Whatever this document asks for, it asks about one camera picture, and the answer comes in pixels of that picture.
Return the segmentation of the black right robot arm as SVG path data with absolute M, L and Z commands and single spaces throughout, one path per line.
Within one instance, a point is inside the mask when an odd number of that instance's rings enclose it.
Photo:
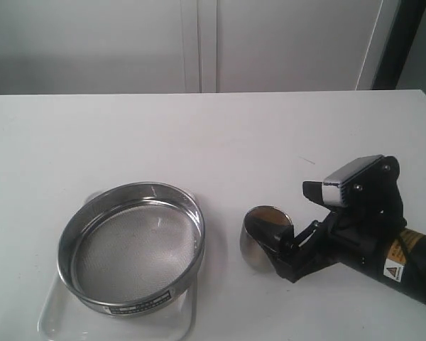
M 399 175 L 396 158 L 375 155 L 305 181 L 303 195 L 328 215 L 300 233 L 278 208 L 252 208 L 241 229 L 244 260 L 292 283 L 340 263 L 426 305 L 426 234 L 407 225 Z

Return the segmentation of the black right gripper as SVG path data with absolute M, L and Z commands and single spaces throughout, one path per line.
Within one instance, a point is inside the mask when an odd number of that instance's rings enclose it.
M 374 276 L 384 249 L 407 224 L 399 175 L 397 158 L 383 156 L 347 188 L 346 207 L 324 201 L 323 187 L 335 188 L 335 184 L 303 181 L 302 194 L 329 211 L 321 222 L 312 222 L 296 235 L 291 225 L 251 218 L 249 234 L 270 259 L 274 272 L 292 283 L 338 262 Z

